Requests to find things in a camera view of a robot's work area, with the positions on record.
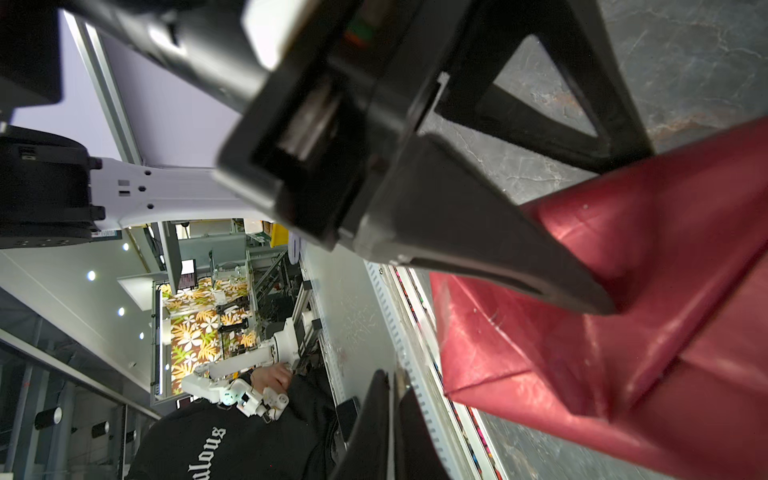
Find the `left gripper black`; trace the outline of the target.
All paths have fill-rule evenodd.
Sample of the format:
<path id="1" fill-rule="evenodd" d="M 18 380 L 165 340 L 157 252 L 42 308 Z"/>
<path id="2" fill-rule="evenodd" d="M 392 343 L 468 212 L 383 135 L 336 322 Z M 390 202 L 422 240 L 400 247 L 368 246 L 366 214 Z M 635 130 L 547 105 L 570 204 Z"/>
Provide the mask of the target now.
<path id="1" fill-rule="evenodd" d="M 468 1 L 323 1 L 223 145 L 215 177 L 326 249 L 425 115 Z"/>

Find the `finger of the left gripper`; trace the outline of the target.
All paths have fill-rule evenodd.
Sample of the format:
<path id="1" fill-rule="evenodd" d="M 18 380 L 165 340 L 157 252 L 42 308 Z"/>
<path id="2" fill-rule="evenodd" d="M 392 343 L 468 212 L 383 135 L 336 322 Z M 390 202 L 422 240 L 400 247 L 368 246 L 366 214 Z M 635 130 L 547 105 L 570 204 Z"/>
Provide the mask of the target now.
<path id="1" fill-rule="evenodd" d="M 654 148 L 595 1 L 478 1 L 437 114 L 603 174 Z"/>
<path id="2" fill-rule="evenodd" d="M 574 312 L 617 311 L 567 247 L 432 134 L 411 138 L 389 166 L 350 248 L 372 262 L 483 279 Z"/>

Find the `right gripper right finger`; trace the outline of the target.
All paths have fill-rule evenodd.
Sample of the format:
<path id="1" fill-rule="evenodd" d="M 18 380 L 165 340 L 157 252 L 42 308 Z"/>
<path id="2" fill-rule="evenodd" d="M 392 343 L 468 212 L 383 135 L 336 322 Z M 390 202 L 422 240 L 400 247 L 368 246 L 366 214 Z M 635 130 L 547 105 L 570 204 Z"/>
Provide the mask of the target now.
<path id="1" fill-rule="evenodd" d="M 395 479 L 449 479 L 404 371 L 395 374 L 393 433 Z"/>

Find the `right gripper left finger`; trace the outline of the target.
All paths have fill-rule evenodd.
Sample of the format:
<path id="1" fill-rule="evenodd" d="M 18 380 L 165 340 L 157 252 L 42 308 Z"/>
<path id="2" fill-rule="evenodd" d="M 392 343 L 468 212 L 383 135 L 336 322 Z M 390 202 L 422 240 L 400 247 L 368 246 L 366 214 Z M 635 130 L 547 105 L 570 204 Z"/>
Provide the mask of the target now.
<path id="1" fill-rule="evenodd" d="M 346 453 L 332 479 L 386 479 L 390 436 L 390 384 L 387 373 L 377 370 L 353 427 Z"/>

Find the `dark red wrapping paper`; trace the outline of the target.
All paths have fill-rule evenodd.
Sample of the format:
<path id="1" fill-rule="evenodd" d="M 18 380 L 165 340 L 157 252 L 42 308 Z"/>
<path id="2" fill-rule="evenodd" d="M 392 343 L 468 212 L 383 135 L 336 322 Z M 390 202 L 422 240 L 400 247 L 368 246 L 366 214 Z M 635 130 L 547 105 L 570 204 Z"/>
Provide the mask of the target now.
<path id="1" fill-rule="evenodd" d="M 452 401 L 685 479 L 767 475 L 767 122 L 529 202 L 617 313 L 433 274 Z"/>

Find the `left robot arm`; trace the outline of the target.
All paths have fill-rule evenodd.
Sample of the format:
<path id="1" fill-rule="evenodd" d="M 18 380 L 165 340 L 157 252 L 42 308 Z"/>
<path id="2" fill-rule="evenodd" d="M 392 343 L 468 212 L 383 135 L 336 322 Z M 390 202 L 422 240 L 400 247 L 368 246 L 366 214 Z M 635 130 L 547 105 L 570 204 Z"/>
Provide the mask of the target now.
<path id="1" fill-rule="evenodd" d="M 142 163 L 107 34 L 240 114 L 212 168 Z M 5 1 L 1 245 L 262 214 L 326 249 L 613 300 L 424 118 L 603 174 L 650 157 L 594 1 Z"/>

